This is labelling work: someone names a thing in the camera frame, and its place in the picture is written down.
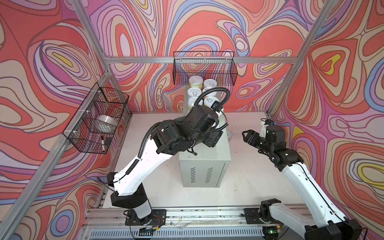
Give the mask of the blue white labelled can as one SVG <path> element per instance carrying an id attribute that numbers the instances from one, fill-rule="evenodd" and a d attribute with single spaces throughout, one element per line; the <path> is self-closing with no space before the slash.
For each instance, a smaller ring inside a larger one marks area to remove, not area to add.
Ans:
<path id="1" fill-rule="evenodd" d="M 199 88 L 189 88 L 187 94 L 188 98 L 199 97 L 202 94 L 202 90 Z"/>

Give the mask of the peach labelled can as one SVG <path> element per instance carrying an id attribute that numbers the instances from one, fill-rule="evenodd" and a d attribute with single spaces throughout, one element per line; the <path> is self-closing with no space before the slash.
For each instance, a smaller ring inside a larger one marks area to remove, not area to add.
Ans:
<path id="1" fill-rule="evenodd" d="M 202 93 L 205 93 L 205 92 L 207 92 L 207 91 L 209 91 L 209 90 L 211 90 L 211 89 L 212 89 L 212 87 L 204 88 L 204 89 L 202 90 Z M 217 94 L 216 92 L 211 92 L 211 93 L 207 94 L 206 97 L 215 97 L 216 94 Z"/>

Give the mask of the can row back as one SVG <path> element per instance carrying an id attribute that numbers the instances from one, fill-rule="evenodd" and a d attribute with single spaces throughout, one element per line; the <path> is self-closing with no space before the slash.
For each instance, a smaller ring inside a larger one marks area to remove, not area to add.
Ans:
<path id="1" fill-rule="evenodd" d="M 232 137 L 233 137 L 233 133 L 232 133 L 232 131 L 227 130 L 227 136 L 228 136 L 228 141 L 230 142 L 231 139 L 232 139 Z"/>

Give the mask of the pink labelled can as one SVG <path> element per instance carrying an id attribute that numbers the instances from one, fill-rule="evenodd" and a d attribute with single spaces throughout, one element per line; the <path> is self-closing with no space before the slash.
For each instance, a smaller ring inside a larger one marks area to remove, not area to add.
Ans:
<path id="1" fill-rule="evenodd" d="M 218 83 L 214 79 L 207 79 L 207 80 L 204 80 L 204 82 L 203 82 L 204 88 L 215 88 L 215 87 L 217 87 L 217 85 L 218 85 Z"/>

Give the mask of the orange green labelled can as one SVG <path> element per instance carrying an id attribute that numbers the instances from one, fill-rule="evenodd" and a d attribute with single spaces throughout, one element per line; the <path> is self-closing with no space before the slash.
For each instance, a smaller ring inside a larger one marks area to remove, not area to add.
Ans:
<path id="1" fill-rule="evenodd" d="M 201 76 L 191 76 L 189 78 L 190 88 L 203 88 L 204 79 Z"/>

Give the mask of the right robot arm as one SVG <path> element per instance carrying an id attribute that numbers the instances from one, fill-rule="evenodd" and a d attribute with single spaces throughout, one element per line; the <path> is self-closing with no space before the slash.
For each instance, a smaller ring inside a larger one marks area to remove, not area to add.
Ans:
<path id="1" fill-rule="evenodd" d="M 266 125 L 265 133 L 247 130 L 242 133 L 248 145 L 265 155 L 295 187 L 311 213 L 312 219 L 291 210 L 278 199 L 261 202 L 256 214 L 259 221 L 269 224 L 278 221 L 305 240 L 357 240 L 367 234 L 355 219 L 349 219 L 325 194 L 310 174 L 304 160 L 287 147 L 285 130 L 276 125 Z"/>

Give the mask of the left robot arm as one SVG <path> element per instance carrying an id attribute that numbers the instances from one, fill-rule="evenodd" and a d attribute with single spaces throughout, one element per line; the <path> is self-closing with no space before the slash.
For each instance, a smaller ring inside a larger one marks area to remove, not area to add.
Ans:
<path id="1" fill-rule="evenodd" d="M 186 116 L 153 124 L 143 137 L 138 154 L 121 171 L 107 174 L 104 185 L 114 188 L 111 202 L 131 212 L 140 222 L 154 216 L 143 181 L 160 164 L 179 152 L 196 155 L 194 147 L 214 148 L 227 123 L 219 125 L 219 112 L 231 95 L 225 87 L 205 91 Z"/>

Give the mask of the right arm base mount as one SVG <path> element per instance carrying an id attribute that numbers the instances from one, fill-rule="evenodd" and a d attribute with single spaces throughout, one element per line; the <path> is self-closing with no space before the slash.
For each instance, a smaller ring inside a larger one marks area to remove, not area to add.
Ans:
<path id="1" fill-rule="evenodd" d="M 283 226 L 282 222 L 277 220 L 263 220 L 260 217 L 259 208 L 245 208 L 244 212 L 241 213 L 241 217 L 246 219 L 248 225 L 266 225 L 266 226 Z"/>

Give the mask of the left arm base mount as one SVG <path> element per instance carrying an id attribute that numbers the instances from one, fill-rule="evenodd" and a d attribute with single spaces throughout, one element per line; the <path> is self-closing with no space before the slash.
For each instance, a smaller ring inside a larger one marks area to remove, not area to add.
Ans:
<path id="1" fill-rule="evenodd" d="M 143 219 L 140 219 L 134 210 L 125 210 L 123 212 L 126 217 L 126 226 L 158 226 L 161 227 L 166 223 L 167 210 L 154 209 L 152 213 Z"/>

